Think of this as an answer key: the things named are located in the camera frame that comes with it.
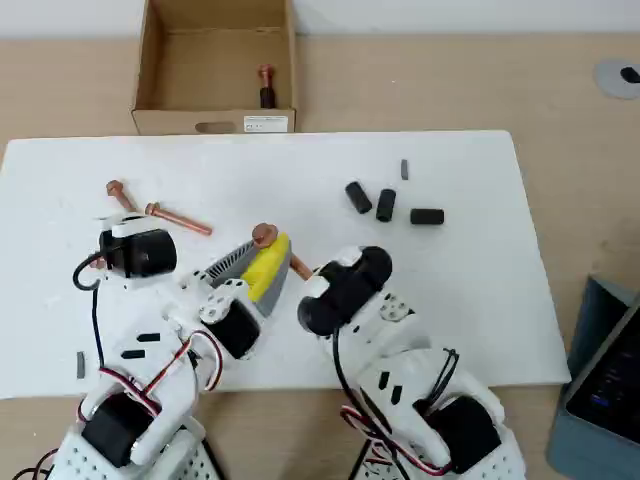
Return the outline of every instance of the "copper screw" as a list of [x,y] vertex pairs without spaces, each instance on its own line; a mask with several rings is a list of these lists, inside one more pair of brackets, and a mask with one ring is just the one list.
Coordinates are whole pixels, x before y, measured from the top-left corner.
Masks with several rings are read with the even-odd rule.
[[313,272],[297,255],[291,254],[291,269],[305,282],[313,276]]
[[251,232],[251,238],[253,238],[253,244],[256,248],[260,250],[270,247],[278,238],[278,227],[268,223],[259,223]]
[[[263,249],[273,245],[278,238],[278,227],[268,223],[260,223],[256,225],[251,232],[253,244],[256,248]],[[307,267],[300,258],[293,253],[291,254],[291,269],[296,272],[305,282],[313,276],[313,272]]]
[[135,212],[136,207],[133,206],[133,203],[127,198],[127,195],[123,191],[124,185],[117,180],[111,180],[107,183],[107,195],[110,197],[116,197],[118,203],[122,205],[122,207],[127,212]]
[[262,88],[271,88],[271,82],[273,79],[273,65],[268,63],[262,64],[258,67],[258,76],[262,80]]
[[159,203],[149,203],[147,208],[144,209],[144,213],[147,215],[151,215],[154,217],[164,218],[168,222],[175,223],[177,225],[181,225],[189,230],[193,230],[194,232],[198,232],[202,235],[209,236],[213,233],[211,227],[207,227],[206,225],[202,225],[201,223],[194,222],[186,217],[181,215],[176,215],[175,213],[168,212],[160,208]]

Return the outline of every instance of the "label on box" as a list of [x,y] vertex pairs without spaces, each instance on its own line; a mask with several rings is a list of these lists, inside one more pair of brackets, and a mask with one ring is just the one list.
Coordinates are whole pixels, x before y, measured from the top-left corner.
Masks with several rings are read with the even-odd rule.
[[251,115],[244,117],[245,133],[287,133],[286,115]]

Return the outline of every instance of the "yellow object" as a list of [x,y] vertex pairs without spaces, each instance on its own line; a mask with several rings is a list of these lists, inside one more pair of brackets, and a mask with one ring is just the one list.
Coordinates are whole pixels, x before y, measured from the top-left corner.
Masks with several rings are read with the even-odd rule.
[[286,233],[278,234],[270,247],[258,252],[242,275],[242,279],[249,284],[249,300],[255,303],[262,298],[276,278],[288,252],[289,236]]

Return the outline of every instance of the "wooden table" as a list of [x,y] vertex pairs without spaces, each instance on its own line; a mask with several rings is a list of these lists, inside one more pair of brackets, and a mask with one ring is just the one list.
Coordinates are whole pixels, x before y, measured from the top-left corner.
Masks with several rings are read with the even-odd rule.
[[[640,35],[299,43],[300,131],[512,133],[567,344],[589,272],[640,288],[640,100],[605,98],[592,80],[602,58],[640,63]],[[0,145],[135,134],[128,105],[136,56],[135,40],[0,42]],[[496,392],[529,479],[559,478],[544,458],[558,388]],[[199,415],[235,479],[345,479],[361,440],[337,415],[343,401],[333,391],[217,394],[202,399]],[[77,402],[0,402],[0,475],[57,446]]]

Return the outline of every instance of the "cardboard box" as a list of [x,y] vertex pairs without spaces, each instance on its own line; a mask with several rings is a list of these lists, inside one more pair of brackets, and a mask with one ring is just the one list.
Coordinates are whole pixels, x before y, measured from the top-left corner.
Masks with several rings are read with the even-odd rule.
[[[260,109],[258,67],[278,109]],[[147,0],[132,115],[141,135],[293,132],[290,0]]]

